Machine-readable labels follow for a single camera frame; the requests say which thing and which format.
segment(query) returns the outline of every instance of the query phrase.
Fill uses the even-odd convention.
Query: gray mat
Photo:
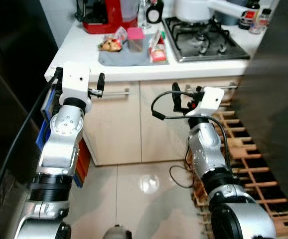
[[[128,42],[126,41],[120,52],[100,51],[98,61],[104,66],[147,66],[168,64],[168,62],[149,62],[148,45],[149,40],[152,37],[153,34],[145,35],[142,52],[131,52],[129,50]]]

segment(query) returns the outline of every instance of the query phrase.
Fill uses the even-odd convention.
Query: gas stove
[[[250,58],[215,19],[207,23],[187,23],[176,17],[162,21],[179,62]]]

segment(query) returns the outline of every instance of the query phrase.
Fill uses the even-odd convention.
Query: kitchen cabinet
[[[150,106],[157,95],[171,90],[175,81],[182,91],[191,91],[197,86],[238,85],[239,80],[240,77],[220,77],[140,82],[142,162],[183,159],[188,147],[189,126],[185,123],[186,119],[159,120],[152,116]],[[225,89],[223,101],[228,101],[234,91],[234,89]],[[183,107],[191,99],[184,95],[181,98]],[[180,115],[180,113],[173,112],[171,94],[160,98],[154,107],[164,115]]]
[[[140,163],[140,128],[139,82],[108,82],[102,98],[92,97],[83,135],[97,165]]]

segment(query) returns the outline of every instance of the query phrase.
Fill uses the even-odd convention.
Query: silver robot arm
[[[101,97],[101,89],[88,89],[90,70],[83,64],[67,62],[63,68],[59,113],[50,121],[46,142],[22,209],[15,239],[69,239],[71,228],[62,219],[69,212],[69,192],[82,139],[83,117],[91,110],[90,95]]]
[[[189,147],[193,154],[193,170],[202,180],[208,194],[211,223],[216,239],[272,239],[276,238],[275,226],[266,211],[245,192],[239,179],[233,175],[227,160],[221,153],[221,140],[215,127],[207,118],[216,110],[224,96],[219,88],[201,87],[197,93],[181,92],[177,83],[173,84],[174,111],[184,114],[190,126]],[[181,107],[180,95],[193,97],[188,109]],[[154,116],[166,117],[151,110]]]

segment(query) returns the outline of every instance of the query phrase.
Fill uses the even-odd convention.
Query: metal handle
[[[238,88],[238,86],[235,84],[230,85],[230,86],[213,86],[213,87],[221,88],[221,89],[236,89],[236,88]],[[186,85],[186,91],[196,91],[196,88],[192,88],[192,87],[190,87],[190,85]]]
[[[129,88],[126,88],[125,91],[121,92],[103,92],[103,97],[109,97],[109,96],[128,96],[130,94]]]

